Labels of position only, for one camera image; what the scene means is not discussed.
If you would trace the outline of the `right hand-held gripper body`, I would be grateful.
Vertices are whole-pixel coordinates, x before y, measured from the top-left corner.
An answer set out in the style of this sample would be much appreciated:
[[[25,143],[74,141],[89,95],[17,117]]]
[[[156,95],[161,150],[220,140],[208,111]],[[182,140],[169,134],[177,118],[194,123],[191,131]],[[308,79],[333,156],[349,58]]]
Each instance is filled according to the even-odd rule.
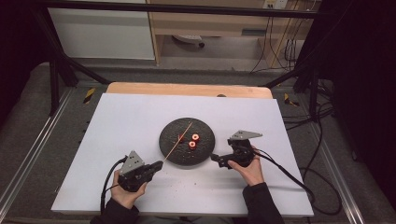
[[[250,144],[250,139],[256,137],[262,137],[262,134],[242,130],[232,134],[227,140],[228,145],[233,149],[232,161],[242,167],[248,167],[254,158],[254,149]]]

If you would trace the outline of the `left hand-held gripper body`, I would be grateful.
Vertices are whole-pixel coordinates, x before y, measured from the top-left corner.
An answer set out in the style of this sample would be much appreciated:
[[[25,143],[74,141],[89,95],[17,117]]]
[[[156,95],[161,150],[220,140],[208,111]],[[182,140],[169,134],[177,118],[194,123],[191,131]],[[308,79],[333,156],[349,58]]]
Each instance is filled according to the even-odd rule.
[[[152,177],[150,166],[132,151],[120,168],[118,183],[126,191],[137,192],[144,183],[150,182]]]

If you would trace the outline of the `round black plate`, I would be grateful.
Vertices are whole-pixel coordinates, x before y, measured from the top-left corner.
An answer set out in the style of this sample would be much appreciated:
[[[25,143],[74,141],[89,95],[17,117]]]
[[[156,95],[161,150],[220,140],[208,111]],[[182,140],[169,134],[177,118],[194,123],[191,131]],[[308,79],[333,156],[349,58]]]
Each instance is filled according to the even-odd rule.
[[[215,148],[215,135],[212,129],[203,121],[195,118],[181,118],[168,123],[162,130],[159,138],[159,146],[162,154],[166,156],[178,139],[192,121],[192,125],[184,135],[184,142],[179,143],[168,160],[176,165],[193,166],[204,162],[212,154]],[[196,148],[189,148],[189,142],[193,141],[191,136],[199,134]]]

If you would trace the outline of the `wooden skewer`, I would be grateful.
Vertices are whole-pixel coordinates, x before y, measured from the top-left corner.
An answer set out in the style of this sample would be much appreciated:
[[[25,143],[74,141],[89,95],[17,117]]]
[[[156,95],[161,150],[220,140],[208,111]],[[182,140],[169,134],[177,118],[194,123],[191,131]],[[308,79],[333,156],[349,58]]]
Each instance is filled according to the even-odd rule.
[[[186,132],[189,130],[189,128],[192,125],[192,121],[189,123],[188,127],[185,129],[185,131],[182,133],[182,135],[184,136],[186,134]],[[179,144],[178,139],[175,142],[175,144],[173,145],[173,147],[171,148],[171,150],[168,152],[168,154],[164,157],[163,162],[166,162],[167,159],[169,158],[169,156],[172,154],[172,152],[175,150],[175,148],[177,147],[177,145]]]

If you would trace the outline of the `person's right hand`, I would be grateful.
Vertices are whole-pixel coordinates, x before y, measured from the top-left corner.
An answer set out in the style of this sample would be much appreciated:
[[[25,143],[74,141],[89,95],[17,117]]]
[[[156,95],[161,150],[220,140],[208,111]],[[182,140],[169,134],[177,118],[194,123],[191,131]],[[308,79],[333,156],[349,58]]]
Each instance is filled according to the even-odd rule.
[[[249,186],[256,186],[264,182],[261,159],[255,155],[247,167],[236,164],[234,169],[244,178]]]

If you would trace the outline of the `person's left hand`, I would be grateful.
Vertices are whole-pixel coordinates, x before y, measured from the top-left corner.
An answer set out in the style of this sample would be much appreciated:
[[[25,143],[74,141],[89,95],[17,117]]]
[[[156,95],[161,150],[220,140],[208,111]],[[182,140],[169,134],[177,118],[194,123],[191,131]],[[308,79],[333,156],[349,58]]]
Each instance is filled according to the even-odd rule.
[[[134,207],[135,201],[145,194],[147,182],[145,182],[137,192],[130,192],[124,190],[119,186],[118,180],[120,176],[120,171],[116,170],[114,172],[113,184],[111,191],[111,198],[127,209],[132,209]]]

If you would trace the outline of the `white table cover sheet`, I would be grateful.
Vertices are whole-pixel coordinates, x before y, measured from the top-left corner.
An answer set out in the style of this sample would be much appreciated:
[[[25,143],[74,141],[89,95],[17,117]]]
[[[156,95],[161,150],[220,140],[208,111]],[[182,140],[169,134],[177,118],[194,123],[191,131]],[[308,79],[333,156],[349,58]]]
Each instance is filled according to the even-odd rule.
[[[228,138],[239,130],[261,133],[251,144],[271,156],[262,161],[265,181],[283,217],[310,217],[290,140],[274,99],[175,95],[102,95],[88,130],[51,207],[63,214],[95,214],[111,166],[131,151],[146,163],[163,158],[159,137],[179,118],[196,118],[214,132],[214,151],[231,153]],[[212,160],[193,167],[166,162],[136,205],[143,216],[243,217],[246,183]]]

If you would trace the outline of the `wooden desk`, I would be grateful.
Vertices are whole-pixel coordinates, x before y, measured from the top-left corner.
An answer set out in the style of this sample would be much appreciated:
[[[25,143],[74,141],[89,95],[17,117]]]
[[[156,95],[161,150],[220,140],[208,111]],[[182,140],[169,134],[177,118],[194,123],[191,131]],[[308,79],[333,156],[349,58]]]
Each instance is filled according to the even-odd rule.
[[[149,4],[190,5],[210,7],[264,8],[264,0],[146,0]],[[315,11],[317,0],[288,0],[284,9]],[[267,18],[227,15],[155,13],[148,14],[151,32],[160,35],[200,35],[253,37],[259,40],[264,58],[271,68],[280,66],[281,50],[289,40],[306,39],[311,19]]]

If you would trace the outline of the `white cabinet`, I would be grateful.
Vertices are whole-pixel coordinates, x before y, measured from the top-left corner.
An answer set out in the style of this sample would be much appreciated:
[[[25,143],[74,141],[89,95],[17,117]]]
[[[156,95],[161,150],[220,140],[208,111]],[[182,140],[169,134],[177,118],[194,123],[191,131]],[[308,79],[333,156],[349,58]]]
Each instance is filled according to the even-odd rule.
[[[50,8],[72,58],[154,60],[147,12]]]

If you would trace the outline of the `white power strip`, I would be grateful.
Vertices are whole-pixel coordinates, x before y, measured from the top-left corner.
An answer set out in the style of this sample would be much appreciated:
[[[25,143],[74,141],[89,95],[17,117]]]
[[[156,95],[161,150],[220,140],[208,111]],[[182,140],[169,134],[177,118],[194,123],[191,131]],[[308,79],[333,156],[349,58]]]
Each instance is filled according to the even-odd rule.
[[[263,7],[269,9],[284,9],[288,0],[264,0]]]

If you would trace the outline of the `aluminium rail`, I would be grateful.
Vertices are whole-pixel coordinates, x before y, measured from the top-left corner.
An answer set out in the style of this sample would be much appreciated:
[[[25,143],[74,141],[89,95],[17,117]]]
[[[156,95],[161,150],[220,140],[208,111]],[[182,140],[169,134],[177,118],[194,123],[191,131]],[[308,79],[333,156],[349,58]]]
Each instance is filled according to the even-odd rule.
[[[337,165],[330,148],[328,147],[327,142],[324,139],[324,136],[321,135],[321,130],[317,123],[310,124],[312,132],[315,134],[315,137],[319,141],[319,152],[323,159],[323,162],[328,170],[328,173],[331,177],[332,183],[335,185],[338,190],[344,211],[349,220],[350,224],[365,224],[364,218],[361,214],[361,210],[356,204],[352,193],[345,181],[341,169]]]
[[[75,92],[74,88],[67,88],[60,100],[59,107],[55,112],[49,116],[46,120],[45,125],[40,130],[37,138],[30,146],[27,155],[24,157],[21,165],[19,166],[17,172],[12,177],[11,181],[6,187],[6,190],[0,196],[0,223],[6,218],[7,212],[9,211],[11,205],[14,203],[18,193],[21,190],[27,176],[30,174],[36,160],[38,159],[43,147],[46,145],[50,138],[50,135],[58,123],[61,115],[63,114],[70,97]]]

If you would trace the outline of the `black metal frame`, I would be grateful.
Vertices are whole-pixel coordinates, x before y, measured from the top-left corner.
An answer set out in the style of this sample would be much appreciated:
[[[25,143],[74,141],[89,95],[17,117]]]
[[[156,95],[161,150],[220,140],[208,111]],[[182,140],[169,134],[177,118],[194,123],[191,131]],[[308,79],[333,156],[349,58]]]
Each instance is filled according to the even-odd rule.
[[[49,43],[50,85],[51,85],[51,114],[60,107],[58,77],[60,75],[66,86],[75,87],[78,79],[73,71],[76,68],[88,77],[101,84],[110,84],[111,81],[103,78],[82,64],[70,58],[63,50],[61,41],[52,25],[50,18],[44,16],[48,8],[107,10],[107,11],[133,11],[178,14],[207,14],[245,17],[267,18],[294,18],[294,19],[329,19],[332,14],[318,11],[297,11],[286,9],[256,9],[248,7],[210,7],[190,5],[165,5],[165,4],[140,4],[117,3],[97,1],[70,1],[70,0],[34,0],[31,5],[32,14],[36,23]]]

